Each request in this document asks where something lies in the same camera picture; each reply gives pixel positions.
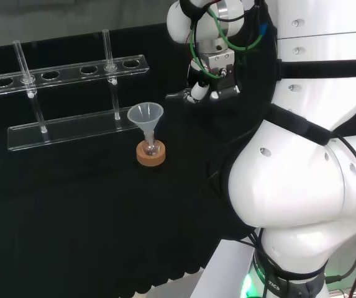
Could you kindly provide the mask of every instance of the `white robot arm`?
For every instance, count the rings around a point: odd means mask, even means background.
[[[207,2],[192,0],[198,7]],[[242,9],[239,1],[224,2],[234,17]],[[211,8],[221,16],[215,4]],[[212,22],[207,14],[199,21],[199,40],[218,39]],[[242,24],[229,23],[227,35]],[[282,62],[356,61],[352,0],[278,0],[277,27]],[[177,42],[186,41],[190,20],[178,4],[168,14],[168,30]],[[356,77],[283,79],[272,103],[333,131],[356,113]],[[356,137],[346,140],[356,151]],[[320,270],[356,234],[356,157],[336,138],[319,145],[264,120],[232,167],[229,195],[246,224],[265,228],[265,252],[291,273]],[[250,273],[262,293],[264,281],[257,271],[253,265]],[[326,285],[316,294],[328,297]],[[267,296],[276,297],[270,291]]]
[[[190,2],[195,7],[204,7],[207,4],[215,2],[213,0],[191,0]],[[188,43],[191,38],[190,32],[192,27],[192,20],[185,15],[182,11],[181,5],[183,3],[177,1],[172,4],[167,17],[167,27],[172,39],[178,43]],[[237,17],[244,15],[244,7],[240,0],[223,0],[210,5],[218,17],[222,19],[235,19]],[[235,22],[222,22],[221,26],[224,34],[229,37],[233,36],[242,28],[244,24],[244,18],[240,18]],[[203,62],[204,67],[213,72],[215,75],[226,76],[226,79],[234,80],[234,75],[231,72],[229,74],[228,70],[231,70],[234,64],[234,51],[227,47],[227,44],[221,39],[219,31],[215,26],[214,19],[209,15],[205,14],[198,20],[196,26],[196,37],[199,52],[201,53],[200,58]],[[194,59],[189,66],[189,76],[193,73],[201,73],[199,66],[196,64]],[[191,90],[191,95],[188,97],[190,102],[199,102],[208,93],[209,81],[206,79],[196,78],[198,81]],[[219,99],[221,94],[225,93],[224,90],[220,92],[214,91],[212,93],[211,99]],[[227,90],[227,94],[238,94],[239,89],[234,84],[234,81],[230,84],[230,90]]]

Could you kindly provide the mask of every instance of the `black table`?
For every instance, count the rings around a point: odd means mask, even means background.
[[[140,166],[139,130],[7,151],[7,128],[35,122],[21,94],[0,96],[0,297],[132,297],[205,267],[221,238],[245,225],[207,187],[221,144],[253,127],[270,102],[273,66],[262,49],[248,59],[244,92],[213,106],[165,102],[186,84],[188,47],[165,24],[111,32],[114,56],[144,54],[150,71],[119,80],[121,106],[153,101],[165,113],[155,134],[167,160]],[[272,38],[262,48],[268,51]],[[23,45],[32,69],[103,59],[100,34]],[[18,70],[0,48],[0,74]],[[105,80],[39,90],[46,119],[111,108]],[[356,135],[356,116],[340,127]]]

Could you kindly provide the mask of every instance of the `clear acrylic stand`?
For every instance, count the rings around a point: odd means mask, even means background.
[[[127,118],[130,107],[119,108],[117,77],[146,72],[149,67],[143,55],[112,58],[109,31],[103,30],[106,60],[56,66],[29,72],[21,45],[14,42],[21,72],[0,75],[0,94],[26,91],[37,123],[8,128],[8,150],[16,151],[67,142],[80,138],[135,129]],[[113,110],[44,120],[37,100],[37,89],[106,78],[111,90]]]

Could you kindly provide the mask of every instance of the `funnel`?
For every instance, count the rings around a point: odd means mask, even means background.
[[[138,161],[145,166],[157,166],[165,160],[165,146],[154,139],[154,128],[163,115],[163,107],[154,102],[143,102],[128,111],[128,119],[145,134],[145,140],[136,148]]]

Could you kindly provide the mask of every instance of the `glass tube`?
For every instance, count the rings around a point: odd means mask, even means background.
[[[40,107],[40,103],[37,99],[37,89],[35,88],[35,84],[30,75],[29,67],[27,67],[26,59],[24,58],[23,49],[21,46],[21,42],[18,40],[14,41],[14,49],[17,57],[17,61],[19,62],[19,66],[21,68],[21,72],[23,74],[22,82],[25,85],[27,91],[27,97],[30,99],[35,118],[40,125],[40,129],[42,133],[47,133],[47,127],[45,126],[45,122],[43,120],[43,115]]]
[[[113,55],[111,53],[111,43],[110,43],[110,34],[108,29],[102,30],[103,33],[103,44],[104,44],[104,54],[106,56],[107,64],[104,69],[110,72],[110,75],[107,77],[107,81],[109,82],[110,93],[111,93],[111,102],[114,110],[114,118],[116,120],[120,120],[120,112],[119,112],[119,103],[118,103],[118,82],[117,78],[112,75],[113,72],[117,70],[117,66],[113,63]]]

